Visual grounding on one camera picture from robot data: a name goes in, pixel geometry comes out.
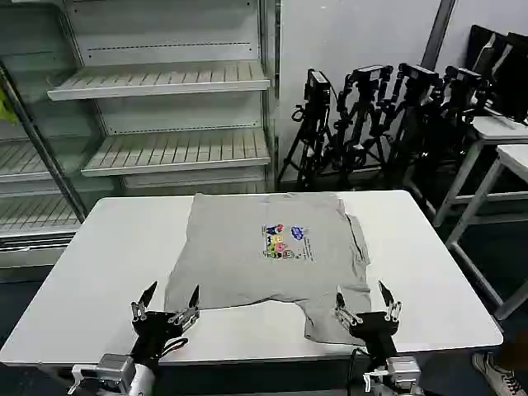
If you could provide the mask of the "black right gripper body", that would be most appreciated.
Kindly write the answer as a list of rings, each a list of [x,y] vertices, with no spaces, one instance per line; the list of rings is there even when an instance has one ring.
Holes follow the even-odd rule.
[[[385,312],[359,313],[361,322],[349,326],[349,333],[361,339],[374,364],[384,364],[388,358],[396,357],[393,335],[398,331],[399,321],[388,318]]]

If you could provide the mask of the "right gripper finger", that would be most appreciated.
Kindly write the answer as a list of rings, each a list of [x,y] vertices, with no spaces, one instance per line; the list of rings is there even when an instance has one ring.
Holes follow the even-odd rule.
[[[338,322],[346,329],[350,330],[360,324],[360,318],[348,310],[346,301],[341,291],[336,293],[336,306],[334,309]]]
[[[385,320],[398,323],[402,310],[402,303],[394,298],[392,292],[381,280],[378,281],[378,285],[385,303]]]

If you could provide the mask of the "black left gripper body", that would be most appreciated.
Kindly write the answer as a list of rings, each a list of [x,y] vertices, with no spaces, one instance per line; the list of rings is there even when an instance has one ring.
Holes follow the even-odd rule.
[[[138,336],[131,351],[134,360],[160,360],[186,345],[183,330],[168,322],[173,315],[148,311],[144,321],[133,322]]]

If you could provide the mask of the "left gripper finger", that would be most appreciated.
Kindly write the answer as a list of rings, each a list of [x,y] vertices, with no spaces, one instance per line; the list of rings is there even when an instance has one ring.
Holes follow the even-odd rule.
[[[157,289],[158,283],[155,281],[149,288],[143,291],[137,302],[131,303],[133,321],[144,321],[147,318],[147,307],[149,306],[153,295]]]
[[[189,329],[200,317],[200,286],[197,285],[189,299],[188,306],[182,311],[177,311],[168,322],[180,329]]]

